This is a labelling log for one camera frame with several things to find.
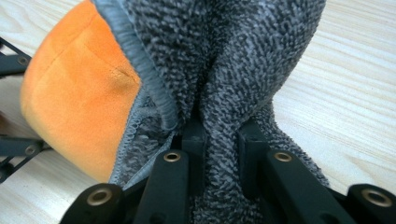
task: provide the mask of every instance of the orange fabric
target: orange fabric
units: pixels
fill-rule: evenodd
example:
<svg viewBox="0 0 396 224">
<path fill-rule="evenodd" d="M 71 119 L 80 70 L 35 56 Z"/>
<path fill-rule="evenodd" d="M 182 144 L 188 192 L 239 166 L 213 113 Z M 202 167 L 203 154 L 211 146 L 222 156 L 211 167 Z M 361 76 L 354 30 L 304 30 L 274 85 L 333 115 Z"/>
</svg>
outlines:
<svg viewBox="0 0 396 224">
<path fill-rule="evenodd" d="M 21 110 L 46 142 L 105 182 L 138 88 L 134 69 L 87 0 L 36 52 L 21 88 Z"/>
</svg>

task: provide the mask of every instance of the gray fabric sock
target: gray fabric sock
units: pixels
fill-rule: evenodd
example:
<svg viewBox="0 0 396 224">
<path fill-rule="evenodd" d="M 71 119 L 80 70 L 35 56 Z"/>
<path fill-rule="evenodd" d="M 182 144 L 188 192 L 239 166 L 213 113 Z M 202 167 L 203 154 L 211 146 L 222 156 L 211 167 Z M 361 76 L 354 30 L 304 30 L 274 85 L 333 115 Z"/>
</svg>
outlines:
<svg viewBox="0 0 396 224">
<path fill-rule="evenodd" d="M 272 98 L 316 31 L 324 0 L 94 0 L 142 87 L 120 142 L 111 183 L 131 187 L 198 102 L 208 136 L 203 196 L 192 223 L 262 223 L 258 199 L 238 177 L 236 132 L 254 118 L 272 149 L 295 153 L 323 185 L 319 168 L 275 123 Z"/>
</svg>

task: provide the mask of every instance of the wooden table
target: wooden table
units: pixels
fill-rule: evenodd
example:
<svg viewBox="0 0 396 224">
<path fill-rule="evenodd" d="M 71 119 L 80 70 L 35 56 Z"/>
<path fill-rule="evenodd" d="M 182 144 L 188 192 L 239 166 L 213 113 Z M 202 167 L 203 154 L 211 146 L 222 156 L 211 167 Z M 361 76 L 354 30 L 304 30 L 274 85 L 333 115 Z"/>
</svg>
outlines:
<svg viewBox="0 0 396 224">
<path fill-rule="evenodd" d="M 1 0 L 0 36 L 34 55 L 79 0 Z M 276 120 L 342 193 L 396 193 L 396 1 L 328 0 L 310 46 L 275 97 Z M 36 134 L 19 111 L 20 78 L 0 81 L 0 130 Z M 96 182 L 55 151 L 0 185 L 0 223 L 56 223 Z"/>
</svg>

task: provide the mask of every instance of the black plastic bracket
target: black plastic bracket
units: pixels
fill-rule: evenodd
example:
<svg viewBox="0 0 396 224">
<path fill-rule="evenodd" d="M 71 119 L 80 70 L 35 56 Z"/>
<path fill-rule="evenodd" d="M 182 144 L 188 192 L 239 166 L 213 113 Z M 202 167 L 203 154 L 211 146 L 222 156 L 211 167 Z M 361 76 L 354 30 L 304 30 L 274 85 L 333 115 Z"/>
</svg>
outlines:
<svg viewBox="0 0 396 224">
<path fill-rule="evenodd" d="M 157 156 L 147 179 L 124 192 L 110 184 L 87 189 L 61 223 L 191 223 L 189 198 L 205 186 L 205 133 L 199 122 L 187 127 L 172 150 Z M 265 223 L 396 223 L 396 198 L 390 192 L 356 185 L 344 196 L 323 187 L 292 153 L 271 150 L 254 121 L 238 136 L 243 192 L 260 197 Z"/>
<path fill-rule="evenodd" d="M 13 173 L 19 170 L 26 162 L 43 150 L 44 142 L 29 138 L 15 138 L 0 136 L 0 183 L 6 181 Z M 17 165 L 11 164 L 14 157 L 25 157 Z"/>
<path fill-rule="evenodd" d="M 2 48 L 3 45 L 12 49 L 17 54 L 5 55 L 0 52 L 0 78 L 23 73 L 31 57 L 0 37 L 0 48 Z"/>
</svg>

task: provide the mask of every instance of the plush toy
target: plush toy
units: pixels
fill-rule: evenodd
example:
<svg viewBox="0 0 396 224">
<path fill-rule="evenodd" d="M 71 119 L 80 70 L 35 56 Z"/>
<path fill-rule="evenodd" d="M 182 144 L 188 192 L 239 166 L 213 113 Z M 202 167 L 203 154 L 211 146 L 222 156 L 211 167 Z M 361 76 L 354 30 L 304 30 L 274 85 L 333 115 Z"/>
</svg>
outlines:
<svg viewBox="0 0 396 224">
<path fill-rule="evenodd" d="M 205 192 L 191 199 L 192 222 L 262 222 L 259 199 L 243 196 L 238 177 L 236 133 L 248 119 L 272 149 L 293 152 L 328 185 L 277 128 L 272 106 L 324 0 L 93 3 L 81 3 L 53 29 L 22 88 L 24 116 L 76 166 L 131 187 L 149 175 L 196 105 L 208 146 Z"/>
<path fill-rule="evenodd" d="M 48 34 L 25 73 L 21 111 L 78 168 L 107 182 L 139 77 L 90 1 Z"/>
</svg>

